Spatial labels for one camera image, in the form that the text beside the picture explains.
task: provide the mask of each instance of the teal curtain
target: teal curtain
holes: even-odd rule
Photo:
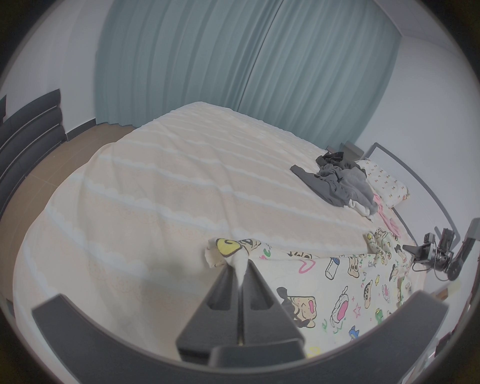
[[[320,148],[355,142],[384,94],[400,39],[372,0],[284,0],[238,112]]]
[[[237,110],[281,0],[116,0],[96,57],[97,123],[139,127],[194,101]]]
[[[399,42],[373,0],[115,0],[96,121],[139,127],[205,101],[338,147],[370,120]]]

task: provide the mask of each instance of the white pillow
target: white pillow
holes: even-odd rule
[[[387,207],[392,208],[408,198],[407,186],[394,176],[389,175],[379,165],[368,158],[358,160],[356,163],[365,170],[368,183]]]

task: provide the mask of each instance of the white headboard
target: white headboard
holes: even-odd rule
[[[417,245],[423,244],[426,233],[434,230],[438,241],[443,228],[450,228],[455,232],[451,248],[454,250],[460,243],[459,232],[431,188],[408,165],[378,143],[372,145],[365,157],[407,186],[409,198],[396,205],[393,210]]]

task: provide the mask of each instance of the brown tile floor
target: brown tile floor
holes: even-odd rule
[[[0,220],[0,297],[12,300],[13,267],[30,225],[56,188],[102,146],[130,133],[132,126],[100,124],[63,143],[25,178]]]

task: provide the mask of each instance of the mattress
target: mattress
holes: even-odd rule
[[[31,315],[62,293],[125,341],[178,360],[175,339],[219,273],[204,258],[208,239],[254,238],[320,257],[366,253],[363,234],[385,227],[380,216],[371,222],[329,205],[289,170],[316,172],[325,153],[203,102],[105,145],[58,187],[25,236],[13,279],[20,332],[71,380]]]

